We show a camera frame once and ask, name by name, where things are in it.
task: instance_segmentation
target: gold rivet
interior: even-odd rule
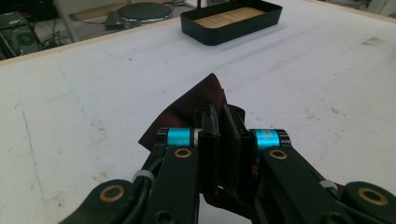
[[[359,188],[358,194],[361,196],[365,201],[369,203],[373,203],[380,206],[388,205],[389,201],[388,198],[385,197],[382,193],[368,188]]]
[[[120,199],[124,194],[125,190],[120,185],[111,185],[102,190],[100,193],[100,200],[105,203],[113,203]]]
[[[284,151],[274,149],[270,151],[270,156],[278,160],[285,160],[288,157],[288,154]]]
[[[178,158],[188,158],[192,154],[191,150],[187,148],[180,148],[175,151],[175,156]]]

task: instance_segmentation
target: white cable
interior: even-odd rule
[[[138,176],[143,176],[143,177],[147,177],[148,179],[150,179],[151,180],[151,186],[155,182],[155,175],[152,172],[148,171],[148,170],[139,170],[139,171],[137,171],[136,174],[134,174],[133,182]]]
[[[93,24],[93,25],[91,25],[91,26],[85,27],[84,30],[82,30],[81,34],[79,35],[79,39],[81,39],[82,37],[84,37],[84,34],[85,34],[85,32],[86,32],[87,30],[89,30],[89,29],[91,29],[92,27],[97,26],[97,25],[101,25],[101,24]]]
[[[335,189],[338,190],[338,187],[336,184],[334,184],[334,182],[330,181],[330,180],[322,180],[319,182],[319,184],[325,188],[325,189]]]

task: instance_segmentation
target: chair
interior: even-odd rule
[[[135,3],[134,0],[129,0],[128,5],[121,7],[117,14],[120,22],[134,27],[168,20],[172,15],[172,9],[160,3]]]

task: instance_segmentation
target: zip tie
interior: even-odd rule
[[[139,171],[137,171],[136,174],[134,174],[133,182],[139,176],[147,177],[148,179],[150,179],[151,180],[151,186],[155,182],[155,175],[152,172],[148,171],[148,170],[139,170]]]
[[[322,180],[319,182],[319,184],[325,189],[335,189],[338,191],[337,185],[334,184],[334,182],[332,182],[330,180]]]

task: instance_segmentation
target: screw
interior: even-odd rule
[[[152,224],[177,224],[175,217],[168,211],[160,211],[155,214]]]
[[[389,204],[388,198],[374,189],[359,188],[358,194],[368,203],[373,203],[378,206],[386,206]]]
[[[121,185],[111,185],[103,189],[100,193],[100,200],[105,203],[113,203],[120,199],[125,189]]]
[[[175,156],[181,159],[188,158],[192,152],[187,148],[180,148],[175,151]]]
[[[278,160],[285,160],[288,157],[288,154],[284,151],[274,149],[270,151],[270,156]]]

